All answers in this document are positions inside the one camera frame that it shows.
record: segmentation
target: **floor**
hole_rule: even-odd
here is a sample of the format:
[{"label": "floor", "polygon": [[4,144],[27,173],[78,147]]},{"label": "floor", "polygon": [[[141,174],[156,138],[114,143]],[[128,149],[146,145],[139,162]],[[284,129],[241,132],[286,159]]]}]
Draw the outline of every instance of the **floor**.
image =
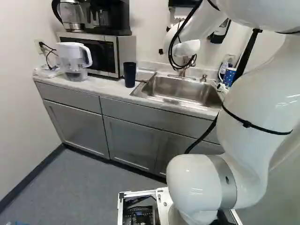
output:
[{"label": "floor", "polygon": [[117,225],[120,191],[165,187],[76,152],[60,154],[0,215],[0,225]]}]

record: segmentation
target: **faucet handle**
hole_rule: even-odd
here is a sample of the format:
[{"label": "faucet handle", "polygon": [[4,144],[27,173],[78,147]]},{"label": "faucet handle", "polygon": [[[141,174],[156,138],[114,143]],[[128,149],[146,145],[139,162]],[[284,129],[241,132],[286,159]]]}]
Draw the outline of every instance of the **faucet handle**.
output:
[{"label": "faucet handle", "polygon": [[207,78],[207,75],[203,74],[202,78],[200,79],[200,82],[206,82],[206,78]]}]

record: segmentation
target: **sink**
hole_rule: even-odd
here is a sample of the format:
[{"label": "sink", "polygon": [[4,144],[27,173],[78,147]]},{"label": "sink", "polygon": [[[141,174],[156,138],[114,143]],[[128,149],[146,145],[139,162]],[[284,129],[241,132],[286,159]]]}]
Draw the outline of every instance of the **sink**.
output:
[{"label": "sink", "polygon": [[192,108],[220,109],[222,100],[214,83],[157,74],[132,93],[146,99]]}]

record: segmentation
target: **microwave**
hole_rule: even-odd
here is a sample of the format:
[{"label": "microwave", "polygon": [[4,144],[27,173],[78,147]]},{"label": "microwave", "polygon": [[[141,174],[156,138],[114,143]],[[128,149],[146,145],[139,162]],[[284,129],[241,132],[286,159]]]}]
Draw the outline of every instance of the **microwave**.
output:
[{"label": "microwave", "polygon": [[136,62],[136,36],[109,36],[76,32],[59,32],[60,42],[78,42],[90,49],[93,64],[89,74],[121,78],[124,62]]}]

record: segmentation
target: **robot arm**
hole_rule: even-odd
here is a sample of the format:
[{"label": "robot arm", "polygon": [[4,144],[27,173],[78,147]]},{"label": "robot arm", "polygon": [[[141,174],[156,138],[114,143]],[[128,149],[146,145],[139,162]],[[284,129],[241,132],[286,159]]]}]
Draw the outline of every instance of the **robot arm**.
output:
[{"label": "robot arm", "polygon": [[[203,4],[184,29],[182,40],[205,37],[227,17],[252,28],[300,30],[298,1],[279,0],[274,4],[272,0],[217,0],[216,6],[224,14],[209,6],[207,0]],[[203,10],[216,14],[217,19],[211,20],[214,27],[209,20],[206,25],[204,20],[196,22]],[[223,103],[226,110],[223,108],[217,119],[217,136],[224,154],[181,155],[169,163],[166,175],[170,196],[188,224],[209,224],[218,209],[250,207],[264,196],[270,160],[299,123],[299,58],[300,37],[288,35],[268,63],[234,83]]]},{"label": "robot arm", "polygon": [[[179,43],[177,39],[173,47],[174,55],[191,57],[197,54],[200,49],[200,39],[213,33],[226,18],[227,16],[223,12],[216,10],[207,0],[204,0],[180,33],[179,37],[182,43]],[[170,42],[182,24],[183,21],[168,31],[164,41],[165,53],[168,52]]]}]

